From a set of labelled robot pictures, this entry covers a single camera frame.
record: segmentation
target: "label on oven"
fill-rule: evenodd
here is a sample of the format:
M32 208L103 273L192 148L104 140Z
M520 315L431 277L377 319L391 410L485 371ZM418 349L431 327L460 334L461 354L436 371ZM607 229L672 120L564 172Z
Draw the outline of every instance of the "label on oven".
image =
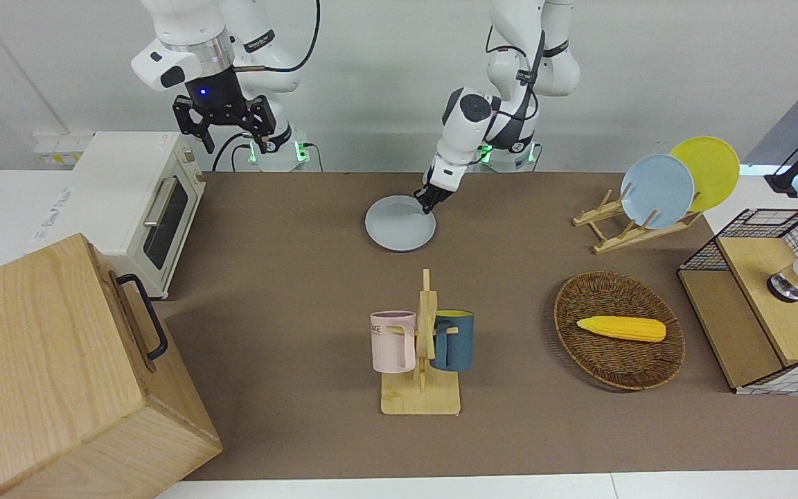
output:
M60 215L67 207L67 203L69 203L69 200L73 198L73 192L75 192L75 190L76 186L69 186L64 187L64 190L60 191L60 195L57 196L54 204L51 205L51 208L48 210L48 214L45 216L45 219L39 225L38 230L35 231L33 240L40 243L41 241L45 240L46 237L48 237L48 232L51 230L51 227L54 227L54 224L57 223L57 219L60 218Z

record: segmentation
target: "mug handle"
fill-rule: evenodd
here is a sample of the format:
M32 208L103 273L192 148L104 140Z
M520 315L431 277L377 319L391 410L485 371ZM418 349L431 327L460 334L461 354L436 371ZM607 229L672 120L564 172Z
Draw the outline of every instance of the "mug handle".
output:
M437 363L441 366L445 366L446 368L449 367L449 329L452 328L452 323L450 322L437 322L436 323L436 356L437 356ZM443 338L445 342L445 348L442 348L441 351L438 348L439 339Z
M414 369L414 328L402 325L402 332L405 334L405 369Z

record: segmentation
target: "yellow corn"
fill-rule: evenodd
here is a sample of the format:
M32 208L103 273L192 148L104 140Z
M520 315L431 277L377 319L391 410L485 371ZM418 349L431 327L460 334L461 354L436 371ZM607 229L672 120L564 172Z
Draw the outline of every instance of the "yellow corn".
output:
M641 317L596 315L577 322L580 328L604 337L634 341L659 342L667 337L667 326L661 320Z

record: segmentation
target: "yellow plate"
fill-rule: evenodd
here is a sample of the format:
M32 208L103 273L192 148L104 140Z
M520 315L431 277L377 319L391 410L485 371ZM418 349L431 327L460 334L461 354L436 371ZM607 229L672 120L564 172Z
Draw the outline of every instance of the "yellow plate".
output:
M696 196L689 211L705 211L725 201L738 184L741 162L732 146L716 137L694 137L673 148L694 179Z

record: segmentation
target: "woven tray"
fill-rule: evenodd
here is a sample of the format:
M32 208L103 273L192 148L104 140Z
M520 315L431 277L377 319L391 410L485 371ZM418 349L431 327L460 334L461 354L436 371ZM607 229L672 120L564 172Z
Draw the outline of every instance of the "woven tray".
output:
M577 326L593 315L661 320L667 338L646 343L602 337ZM572 360L590 376L621 389L648 389L673 379L685 357L679 320L645 284L616 272L586 272L568 280L556 297L556 331Z

